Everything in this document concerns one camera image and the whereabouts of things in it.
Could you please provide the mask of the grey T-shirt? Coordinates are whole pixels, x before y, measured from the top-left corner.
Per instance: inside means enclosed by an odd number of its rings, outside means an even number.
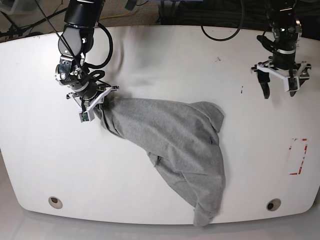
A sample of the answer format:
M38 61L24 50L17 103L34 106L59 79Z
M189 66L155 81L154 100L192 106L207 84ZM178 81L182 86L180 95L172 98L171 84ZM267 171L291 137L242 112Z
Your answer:
M219 132L224 115L213 103L159 99L109 99L95 113L113 135L144 149L165 182L194 208L204 227L219 214L226 183Z

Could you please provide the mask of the red tape marking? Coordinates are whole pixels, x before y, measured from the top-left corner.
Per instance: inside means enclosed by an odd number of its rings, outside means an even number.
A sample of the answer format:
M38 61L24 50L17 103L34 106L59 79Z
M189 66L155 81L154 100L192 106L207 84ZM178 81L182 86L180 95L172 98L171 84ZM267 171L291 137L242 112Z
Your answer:
M297 176L301 173L307 153L308 141L307 138L291 139L286 165L286 172L289 176Z

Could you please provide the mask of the left table grommet hole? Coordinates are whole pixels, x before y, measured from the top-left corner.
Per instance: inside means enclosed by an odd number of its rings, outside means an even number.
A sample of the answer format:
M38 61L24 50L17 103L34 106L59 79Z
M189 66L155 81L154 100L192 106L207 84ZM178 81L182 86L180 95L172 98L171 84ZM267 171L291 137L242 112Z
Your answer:
M54 208L54 209L61 209L63 207L63 203L60 199L57 197L51 196L48 198L48 203Z

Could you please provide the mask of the table grommet hole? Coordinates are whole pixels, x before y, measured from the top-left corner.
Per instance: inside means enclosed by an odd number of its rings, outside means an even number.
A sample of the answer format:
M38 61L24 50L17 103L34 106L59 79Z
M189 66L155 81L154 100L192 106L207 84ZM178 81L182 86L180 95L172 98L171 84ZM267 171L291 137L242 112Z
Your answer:
M266 209L270 212L276 211L281 206L281 200L278 198L272 199L266 205Z
M54 208L54 209L61 209L63 207L63 203L60 199L57 197L51 196L48 198L48 203Z

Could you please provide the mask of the right table grommet hole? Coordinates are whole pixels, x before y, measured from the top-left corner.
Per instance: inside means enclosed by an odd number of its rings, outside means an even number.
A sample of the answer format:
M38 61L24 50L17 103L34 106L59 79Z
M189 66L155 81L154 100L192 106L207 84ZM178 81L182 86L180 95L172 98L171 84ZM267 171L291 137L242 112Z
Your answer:
M281 206L281 200L278 198L272 199L266 205L266 209L270 212L276 211Z

